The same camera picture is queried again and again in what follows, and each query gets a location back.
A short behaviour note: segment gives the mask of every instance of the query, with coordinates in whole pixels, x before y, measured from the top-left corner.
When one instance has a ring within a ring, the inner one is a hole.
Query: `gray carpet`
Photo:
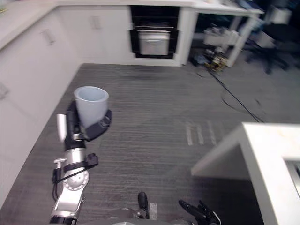
[[[245,56],[220,73],[220,79],[265,122],[299,123],[299,71],[276,67],[269,76],[262,62],[249,65]],[[99,156],[99,166],[90,170],[80,223],[104,218],[120,207],[137,209],[137,194],[145,191],[150,202],[158,203],[160,220],[192,219],[177,203],[182,198],[192,204],[202,199],[224,225],[263,224],[251,182],[190,176],[191,166],[241,121],[254,121],[222,102],[222,87],[206,71],[190,64],[180,68],[84,64],[19,173],[1,209],[2,225],[49,221],[53,160],[63,156],[55,114],[63,113],[75,88],[85,85],[109,93],[113,124],[101,138],[87,143],[87,153]],[[228,94],[223,97],[241,109]]]

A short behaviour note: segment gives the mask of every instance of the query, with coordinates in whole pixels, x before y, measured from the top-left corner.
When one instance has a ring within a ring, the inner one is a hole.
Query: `tape mark on floor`
[[[202,135],[201,125],[197,125],[197,134],[198,134],[199,144],[204,144],[204,138],[203,138],[203,135]]]
[[[186,133],[187,133],[187,144],[189,146],[193,145],[193,140],[192,140],[192,126],[190,123],[186,123]]]
[[[215,132],[212,129],[212,124],[211,124],[211,122],[209,120],[207,121],[207,125],[208,125],[208,129],[210,131],[210,140],[211,140],[211,143],[213,143],[214,145],[217,145]]]

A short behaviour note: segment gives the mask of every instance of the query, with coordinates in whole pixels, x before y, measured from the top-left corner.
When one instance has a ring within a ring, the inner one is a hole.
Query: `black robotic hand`
[[[178,203],[185,211],[195,217],[198,225],[221,225],[221,220],[216,213],[209,209],[201,200],[199,200],[198,208],[181,199]]]

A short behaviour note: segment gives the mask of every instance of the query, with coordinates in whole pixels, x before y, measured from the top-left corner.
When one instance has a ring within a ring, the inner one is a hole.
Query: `white desk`
[[[181,61],[182,64],[186,64],[188,61],[188,54],[191,48],[199,13],[235,16],[235,19],[233,20],[232,25],[230,26],[231,30],[235,30],[237,28],[242,16],[248,17],[246,26],[243,32],[240,34],[240,38],[238,39],[236,45],[234,46],[227,61],[227,66],[232,67],[241,49],[243,48],[246,40],[249,37],[252,28],[255,25],[256,19],[260,14],[263,14],[264,12],[258,9],[251,9],[251,10],[243,9],[240,6],[238,6],[236,3],[230,2],[228,0],[226,1],[225,5],[221,4],[219,0],[210,0],[209,3],[207,3],[204,0],[195,0],[193,4],[193,11],[190,14],[189,30],[191,32],[187,33],[185,37],[187,48],[184,51],[182,56],[182,61]]]
[[[300,198],[286,161],[300,161],[300,125],[242,123],[191,172],[250,178],[265,225],[299,225]]]

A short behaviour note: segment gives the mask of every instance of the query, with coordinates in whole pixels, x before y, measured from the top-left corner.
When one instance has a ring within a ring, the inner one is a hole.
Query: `oven door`
[[[136,58],[172,59],[178,30],[138,28],[130,30],[131,48]]]

